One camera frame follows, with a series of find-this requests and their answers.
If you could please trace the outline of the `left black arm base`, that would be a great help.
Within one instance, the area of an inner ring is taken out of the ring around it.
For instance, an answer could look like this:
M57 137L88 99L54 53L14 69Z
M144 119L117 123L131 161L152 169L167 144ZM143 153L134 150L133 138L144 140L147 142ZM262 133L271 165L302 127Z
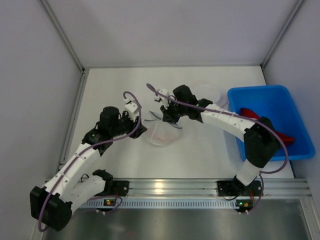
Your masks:
M96 194L96 197L100 196L120 196L125 197L129 191L128 180L114 180L112 174L102 169L97 169L92 173L93 176L98 176L104 181L103 191Z

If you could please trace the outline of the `pink beige bra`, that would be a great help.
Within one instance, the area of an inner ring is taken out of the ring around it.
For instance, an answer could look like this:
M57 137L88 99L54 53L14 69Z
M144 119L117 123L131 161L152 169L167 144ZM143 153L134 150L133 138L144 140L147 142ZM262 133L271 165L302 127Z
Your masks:
M174 131L156 131L150 137L150 141L159 145L166 145L173 143L179 138L179 134Z

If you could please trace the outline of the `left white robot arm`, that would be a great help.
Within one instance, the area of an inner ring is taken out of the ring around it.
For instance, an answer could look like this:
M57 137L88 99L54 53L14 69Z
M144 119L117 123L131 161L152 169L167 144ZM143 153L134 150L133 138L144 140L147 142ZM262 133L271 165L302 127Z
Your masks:
M83 183L78 181L85 171L103 156L113 142L125 138L136 139L147 131L141 119L142 108L127 103L120 112L114 106L105 107L94 128L88 131L73 156L43 187L30 192L31 216L38 221L38 229L62 230L74 212L98 194L112 191L113 176L98 169Z

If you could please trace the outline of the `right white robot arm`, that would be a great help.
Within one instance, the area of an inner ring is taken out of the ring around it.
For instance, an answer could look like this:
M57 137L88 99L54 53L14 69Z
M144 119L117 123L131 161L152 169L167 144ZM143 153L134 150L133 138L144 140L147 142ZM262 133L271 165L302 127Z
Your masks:
M275 136L275 129L267 117L256 120L227 111L211 100L197 99L186 85L175 88L173 96L162 89L154 100L162 103L160 110L164 122L176 124L181 117L188 117L218 127L244 143L245 161L233 179L237 187L250 185L281 148L280 138Z

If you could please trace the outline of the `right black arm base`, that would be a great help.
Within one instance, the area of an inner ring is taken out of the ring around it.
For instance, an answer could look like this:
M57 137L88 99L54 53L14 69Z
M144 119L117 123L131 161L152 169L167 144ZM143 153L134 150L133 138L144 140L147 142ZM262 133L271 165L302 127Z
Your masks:
M216 184L218 196L226 199L259 197L263 191L262 183L257 179L254 179L247 186L243 185L236 177L232 180L219 180Z

